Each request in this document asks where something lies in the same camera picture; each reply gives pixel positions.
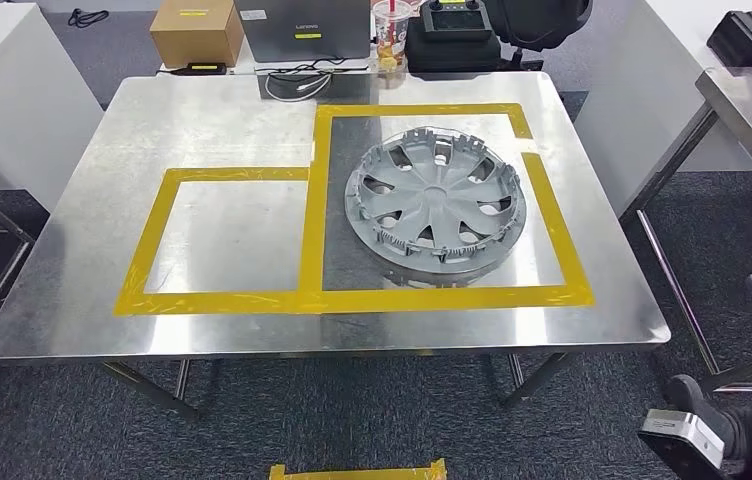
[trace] office chair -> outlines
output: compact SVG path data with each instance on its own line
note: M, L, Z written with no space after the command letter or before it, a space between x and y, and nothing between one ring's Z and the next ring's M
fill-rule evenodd
M556 48L582 28L594 0L485 0L494 33L504 43L517 47L514 69L540 70L543 61L521 64L523 49L540 52Z

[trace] gray laptop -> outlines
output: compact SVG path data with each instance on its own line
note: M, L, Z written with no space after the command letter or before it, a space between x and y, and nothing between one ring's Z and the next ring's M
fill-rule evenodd
M365 58L369 0L235 0L257 62Z

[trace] cable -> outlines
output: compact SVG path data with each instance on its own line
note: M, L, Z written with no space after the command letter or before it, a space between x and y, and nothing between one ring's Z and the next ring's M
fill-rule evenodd
M318 85L317 88L311 91L311 93L308 93L306 95L303 95L302 97L291 97L291 98L284 98L276 95L272 91L270 91L270 79L273 78L270 75L267 75L267 78L264 79L264 90L267 92L267 95L270 95L272 98L285 103L294 103L294 102L301 102L303 100L308 100L309 98L317 95L321 91L323 91L324 88L326 88L327 85L329 85L329 82L332 81L332 74L327 74L323 77L322 80L317 80L315 82L312 82L308 85L300 85L297 87L297 91L307 90L308 88Z
M108 10L100 10L98 12L85 13L81 8L73 9L73 13L70 14L70 18L67 20L67 25L76 28L87 28L94 23L101 22L108 18Z
M341 65L345 60L346 59L344 58L325 58L314 60L311 63L297 65L293 68L257 68L255 69L255 72L267 72L267 77L264 79L264 90L267 92L267 95L270 95L270 97L272 97L273 99L286 103L301 102L303 100L308 100L309 98L312 98L318 93L322 92L329 85L329 83L331 83L332 76L335 73L367 70L367 67L324 69L317 66L320 62L328 62L333 66L338 66ZM314 73L311 75L306 75L305 77L298 75L300 73L310 72ZM291 84L300 84L296 87L297 93L305 92L308 90L310 91L299 97L281 97L276 93L273 93L273 91L270 89L270 80Z

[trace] cardboard box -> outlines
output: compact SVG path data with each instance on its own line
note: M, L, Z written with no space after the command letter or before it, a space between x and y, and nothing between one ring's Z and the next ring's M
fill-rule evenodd
M149 33L167 68L198 62L233 67L243 42L233 0L163 0Z

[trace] cup lid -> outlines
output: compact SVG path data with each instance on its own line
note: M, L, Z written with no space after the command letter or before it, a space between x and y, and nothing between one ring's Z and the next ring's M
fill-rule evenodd
M402 0L395 0L393 12L391 12L390 0L382 0L373 5L373 15L387 20L405 20L413 11L411 5Z

